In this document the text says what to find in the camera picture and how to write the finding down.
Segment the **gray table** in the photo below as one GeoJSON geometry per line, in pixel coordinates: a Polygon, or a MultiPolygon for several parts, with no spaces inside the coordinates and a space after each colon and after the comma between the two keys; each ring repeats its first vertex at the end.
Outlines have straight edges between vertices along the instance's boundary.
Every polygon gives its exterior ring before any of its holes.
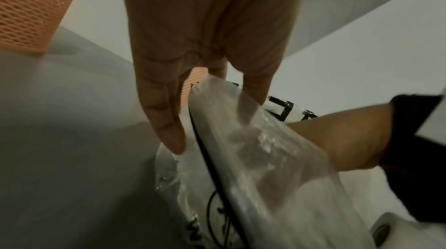
{"type": "Polygon", "coordinates": [[[132,64],[60,29],[0,51],[0,248],[181,248],[132,64]]]}

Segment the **wrapped object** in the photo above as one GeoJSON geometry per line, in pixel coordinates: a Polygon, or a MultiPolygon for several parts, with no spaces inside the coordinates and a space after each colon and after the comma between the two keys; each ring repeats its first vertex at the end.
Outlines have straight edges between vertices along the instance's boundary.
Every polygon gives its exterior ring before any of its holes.
{"type": "Polygon", "coordinates": [[[374,248],[327,155],[235,85],[207,77],[189,110],[185,154],[156,168],[195,248],[374,248]]]}

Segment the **hand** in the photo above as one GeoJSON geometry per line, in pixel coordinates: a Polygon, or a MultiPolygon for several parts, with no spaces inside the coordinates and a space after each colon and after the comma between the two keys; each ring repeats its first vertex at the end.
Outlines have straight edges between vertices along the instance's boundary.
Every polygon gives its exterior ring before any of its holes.
{"type": "Polygon", "coordinates": [[[376,105],[288,124],[323,149],[338,171],[376,167],[392,135],[394,109],[376,105]]]}
{"type": "Polygon", "coordinates": [[[194,67],[226,77],[262,104],[283,58],[300,0],[125,0],[138,96],[161,141],[184,151],[179,114],[183,82],[194,67]]]}

